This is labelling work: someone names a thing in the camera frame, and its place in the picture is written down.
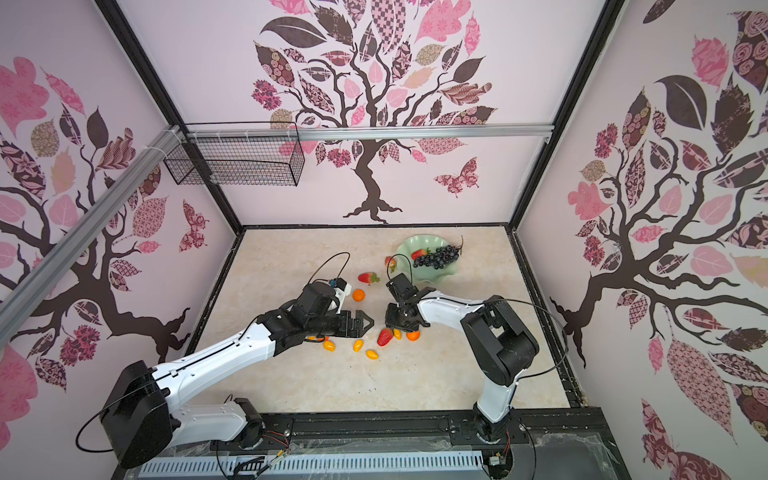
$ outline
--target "green plate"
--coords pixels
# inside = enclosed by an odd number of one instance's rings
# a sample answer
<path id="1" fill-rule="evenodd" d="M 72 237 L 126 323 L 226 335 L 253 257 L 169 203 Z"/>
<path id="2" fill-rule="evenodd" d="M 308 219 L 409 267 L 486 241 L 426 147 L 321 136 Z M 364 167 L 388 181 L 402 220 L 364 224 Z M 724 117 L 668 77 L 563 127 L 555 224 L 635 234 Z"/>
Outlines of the green plate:
<path id="1" fill-rule="evenodd" d="M 429 248 L 429 251 L 434 252 L 435 248 L 444 247 L 445 245 L 449 244 L 450 242 L 447 240 L 436 237 L 434 235 L 416 235 L 414 237 L 410 237 L 399 247 L 397 247 L 397 253 L 408 257 L 408 260 L 411 262 L 411 264 L 413 264 L 411 253 L 416 252 L 417 250 L 421 250 L 422 248 Z M 406 259 L 402 257 L 395 257 L 395 260 L 397 260 L 397 267 L 395 270 L 398 272 L 403 272 L 406 274 L 406 276 L 408 276 L 409 267 Z M 439 270 L 435 270 L 435 268 L 426 265 L 413 267 L 413 283 L 438 283 L 444 277 L 453 275 L 454 273 L 458 272 L 457 263 L 458 260 Z"/>

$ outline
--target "wall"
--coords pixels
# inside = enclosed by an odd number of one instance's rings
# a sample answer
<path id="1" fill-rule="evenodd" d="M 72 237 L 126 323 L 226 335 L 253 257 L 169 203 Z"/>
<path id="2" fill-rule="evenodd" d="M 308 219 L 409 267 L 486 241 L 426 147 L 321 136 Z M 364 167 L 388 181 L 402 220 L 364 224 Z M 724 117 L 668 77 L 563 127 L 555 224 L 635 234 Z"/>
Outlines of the wall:
<path id="1" fill-rule="evenodd" d="M 165 122 L 88 0 L 3 5 L 0 45 L 5 297 Z M 75 434 L 126 365 L 180 355 L 232 240 L 203 187 L 142 184 L 0 352 L 4 478 L 108 478 Z M 81 442 L 108 447 L 98 424 Z"/>
<path id="2" fill-rule="evenodd" d="M 765 477 L 765 10 L 630 2 L 521 226 L 633 478 Z"/>
<path id="3" fill-rule="evenodd" d="M 185 121 L 301 128 L 551 122 L 602 4 L 121 2 Z M 540 140 L 303 142 L 298 187 L 223 188 L 246 224 L 505 222 Z"/>

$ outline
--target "butterfly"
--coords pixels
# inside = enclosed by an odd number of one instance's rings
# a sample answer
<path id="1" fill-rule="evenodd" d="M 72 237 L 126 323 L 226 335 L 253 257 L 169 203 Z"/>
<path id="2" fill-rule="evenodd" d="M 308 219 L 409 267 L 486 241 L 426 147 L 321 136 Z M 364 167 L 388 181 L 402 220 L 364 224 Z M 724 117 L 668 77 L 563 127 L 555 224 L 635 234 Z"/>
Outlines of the butterfly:
<path id="1" fill-rule="evenodd" d="M 435 177 L 435 181 L 441 185 L 448 187 L 448 192 L 454 194 L 458 198 L 458 192 L 464 190 L 464 185 L 467 187 L 477 187 L 478 176 L 475 174 L 475 170 L 478 169 L 477 157 L 472 158 L 462 168 L 462 172 L 455 177 L 453 175 L 439 175 Z"/>
<path id="2" fill-rule="evenodd" d="M 205 220 L 203 214 L 196 214 L 194 208 L 184 202 L 184 216 L 187 218 L 187 223 L 190 225 L 190 229 L 181 237 L 181 243 L 179 243 L 179 251 L 183 252 L 189 250 L 192 247 L 200 248 L 205 245 L 205 236 L 200 230 L 205 229 L 205 224 L 210 220 Z"/>

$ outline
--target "black wire mesh basket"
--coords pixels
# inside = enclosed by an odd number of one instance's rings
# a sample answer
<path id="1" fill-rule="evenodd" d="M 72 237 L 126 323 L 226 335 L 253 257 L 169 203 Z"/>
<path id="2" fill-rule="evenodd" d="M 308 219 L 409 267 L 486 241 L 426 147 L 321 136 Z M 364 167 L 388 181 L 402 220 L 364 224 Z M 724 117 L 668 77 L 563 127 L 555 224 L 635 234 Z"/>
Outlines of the black wire mesh basket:
<path id="1" fill-rule="evenodd" d="M 270 129 L 198 131 L 165 158 L 178 185 L 290 185 L 299 184 L 304 167 L 295 122 L 269 124 Z"/>

